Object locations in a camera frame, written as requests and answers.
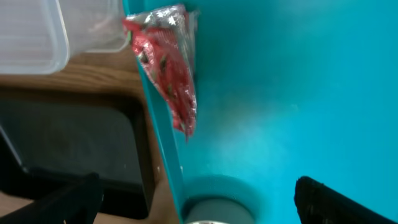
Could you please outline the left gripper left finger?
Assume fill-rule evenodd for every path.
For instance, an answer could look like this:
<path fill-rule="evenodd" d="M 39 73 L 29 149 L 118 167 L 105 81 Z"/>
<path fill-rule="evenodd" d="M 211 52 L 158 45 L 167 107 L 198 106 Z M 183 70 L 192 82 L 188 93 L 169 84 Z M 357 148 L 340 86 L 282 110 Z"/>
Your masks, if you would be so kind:
<path fill-rule="evenodd" d="M 103 202 L 99 175 L 91 173 L 46 197 L 1 217 L 10 224 L 91 224 Z"/>

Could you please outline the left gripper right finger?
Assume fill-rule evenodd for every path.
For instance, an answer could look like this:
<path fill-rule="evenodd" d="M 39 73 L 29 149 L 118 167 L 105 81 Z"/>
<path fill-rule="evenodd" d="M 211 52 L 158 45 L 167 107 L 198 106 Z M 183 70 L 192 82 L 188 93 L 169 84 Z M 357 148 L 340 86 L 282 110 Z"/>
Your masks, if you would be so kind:
<path fill-rule="evenodd" d="M 294 203 L 302 224 L 395 224 L 308 176 L 296 181 Z"/>

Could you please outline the grey bowl with food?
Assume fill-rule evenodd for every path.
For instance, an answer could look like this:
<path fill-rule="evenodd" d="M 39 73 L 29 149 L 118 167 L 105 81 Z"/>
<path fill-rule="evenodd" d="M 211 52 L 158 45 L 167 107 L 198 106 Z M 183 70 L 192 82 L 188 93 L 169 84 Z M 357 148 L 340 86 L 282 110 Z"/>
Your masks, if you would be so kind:
<path fill-rule="evenodd" d="M 196 203 L 184 219 L 187 224 L 254 224 L 249 211 L 237 202 L 214 198 Z"/>

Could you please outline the teal serving tray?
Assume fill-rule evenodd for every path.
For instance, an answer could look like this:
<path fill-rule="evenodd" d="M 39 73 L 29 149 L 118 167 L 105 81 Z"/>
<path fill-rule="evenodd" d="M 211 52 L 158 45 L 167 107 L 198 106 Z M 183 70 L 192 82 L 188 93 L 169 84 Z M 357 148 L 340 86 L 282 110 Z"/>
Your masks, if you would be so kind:
<path fill-rule="evenodd" d="M 226 197 L 298 223 L 309 176 L 397 220 L 397 1 L 188 0 L 197 22 L 193 136 L 142 84 L 179 220 Z"/>

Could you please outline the red snack wrapper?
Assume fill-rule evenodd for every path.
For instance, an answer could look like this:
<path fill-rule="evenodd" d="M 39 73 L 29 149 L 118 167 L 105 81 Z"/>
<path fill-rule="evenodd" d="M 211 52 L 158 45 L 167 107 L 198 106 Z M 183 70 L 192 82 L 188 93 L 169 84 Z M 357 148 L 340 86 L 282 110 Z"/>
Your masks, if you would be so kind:
<path fill-rule="evenodd" d="M 147 78 L 168 104 L 172 125 L 189 138 L 196 126 L 195 34 L 198 11 L 176 4 L 123 20 Z"/>

